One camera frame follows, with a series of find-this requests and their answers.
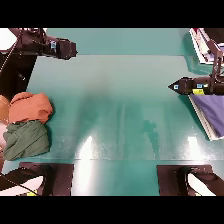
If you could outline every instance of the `teal table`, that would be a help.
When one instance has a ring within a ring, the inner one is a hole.
[[[47,154],[5,162],[74,163],[72,195],[158,195],[156,165],[206,164],[224,178],[224,141],[209,142],[186,96],[168,89],[200,65],[188,29],[49,29],[77,43],[69,61],[39,57],[28,90],[55,113]]]

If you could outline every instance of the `folded blue cloth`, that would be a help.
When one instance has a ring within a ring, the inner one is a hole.
[[[192,99],[205,114],[218,137],[224,136],[224,96],[193,95]]]

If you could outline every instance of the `green towel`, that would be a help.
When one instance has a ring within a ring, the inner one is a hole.
[[[5,160],[36,156],[49,151],[47,129],[40,121],[16,122],[3,134]]]

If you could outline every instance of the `brown cloth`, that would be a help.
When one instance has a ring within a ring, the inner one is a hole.
[[[16,94],[10,103],[9,123],[39,120],[44,124],[52,112],[50,101],[44,93],[22,92]]]

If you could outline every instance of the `yellow label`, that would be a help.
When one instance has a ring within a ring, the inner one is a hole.
[[[193,93],[195,95],[204,95],[204,90],[203,89],[193,89]]]
[[[37,195],[34,194],[33,192],[29,192],[29,193],[27,193],[27,196],[37,196]]]

